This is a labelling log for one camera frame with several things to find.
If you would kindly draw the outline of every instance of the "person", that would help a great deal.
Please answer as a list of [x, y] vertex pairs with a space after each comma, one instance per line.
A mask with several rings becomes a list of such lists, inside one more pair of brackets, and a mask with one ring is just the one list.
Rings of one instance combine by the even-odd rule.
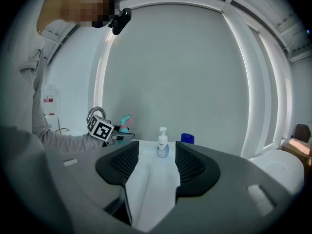
[[28, 0], [12, 22], [0, 53], [0, 125], [36, 135], [42, 143], [61, 153], [99, 148], [103, 141], [91, 137], [65, 136], [53, 132], [41, 107], [44, 28], [56, 21], [108, 23], [114, 15], [114, 0]]

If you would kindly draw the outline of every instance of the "soap dispenser bottle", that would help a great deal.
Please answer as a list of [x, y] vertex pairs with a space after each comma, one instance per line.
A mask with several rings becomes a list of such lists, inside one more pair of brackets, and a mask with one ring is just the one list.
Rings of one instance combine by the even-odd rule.
[[156, 148], [157, 156], [160, 158], [166, 158], [169, 154], [168, 137], [165, 135], [167, 128], [160, 127], [159, 131], [161, 134], [158, 137], [158, 146]]

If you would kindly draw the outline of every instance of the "pump nozzle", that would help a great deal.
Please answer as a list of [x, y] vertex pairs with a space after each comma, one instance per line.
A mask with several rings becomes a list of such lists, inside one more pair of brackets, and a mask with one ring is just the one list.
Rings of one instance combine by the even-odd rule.
[[160, 127], [159, 131], [161, 132], [161, 134], [164, 135], [166, 133], [166, 131], [167, 131], [167, 128], [166, 127]]

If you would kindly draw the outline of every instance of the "sleeve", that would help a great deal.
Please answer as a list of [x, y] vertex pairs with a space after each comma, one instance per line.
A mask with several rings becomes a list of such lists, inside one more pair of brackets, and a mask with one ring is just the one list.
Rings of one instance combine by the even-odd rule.
[[43, 80], [43, 63], [41, 59], [34, 82], [32, 109], [32, 132], [43, 143], [56, 146], [61, 153], [81, 152], [102, 147], [103, 141], [88, 134], [82, 136], [66, 136], [53, 132], [47, 123], [41, 107], [41, 86]]

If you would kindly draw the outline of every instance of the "gray long sleeve shirt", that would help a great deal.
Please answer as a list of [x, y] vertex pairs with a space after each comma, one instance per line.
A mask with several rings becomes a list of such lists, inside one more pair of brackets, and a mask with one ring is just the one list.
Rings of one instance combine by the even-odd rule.
[[0, 125], [31, 132], [43, 143], [58, 147], [62, 153], [99, 148], [103, 141], [90, 135], [65, 136], [53, 132], [44, 117], [41, 107], [44, 40], [37, 33], [43, 3], [44, 0], [29, 0], [3, 41], [0, 51]]

